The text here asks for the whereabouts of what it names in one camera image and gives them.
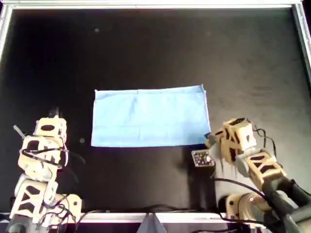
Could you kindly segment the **right gripper beige lattice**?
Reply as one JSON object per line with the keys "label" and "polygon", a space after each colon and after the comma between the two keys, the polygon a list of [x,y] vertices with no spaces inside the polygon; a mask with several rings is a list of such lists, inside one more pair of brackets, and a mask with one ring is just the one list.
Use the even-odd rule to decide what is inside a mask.
{"label": "right gripper beige lattice", "polygon": [[252,124],[246,118],[233,118],[223,123],[216,133],[205,134],[205,146],[210,149],[220,144],[221,157],[227,163],[234,163],[236,156],[254,147],[257,143],[253,135]]}

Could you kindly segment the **left gripper beige lattice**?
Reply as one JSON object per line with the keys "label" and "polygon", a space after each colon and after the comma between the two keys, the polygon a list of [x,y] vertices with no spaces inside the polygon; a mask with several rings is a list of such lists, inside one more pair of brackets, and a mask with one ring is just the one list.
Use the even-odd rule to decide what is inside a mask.
{"label": "left gripper beige lattice", "polygon": [[57,171],[67,165],[69,150],[67,122],[58,107],[51,109],[47,117],[36,121],[36,136],[26,136],[18,159],[18,165],[32,180],[54,182]]}

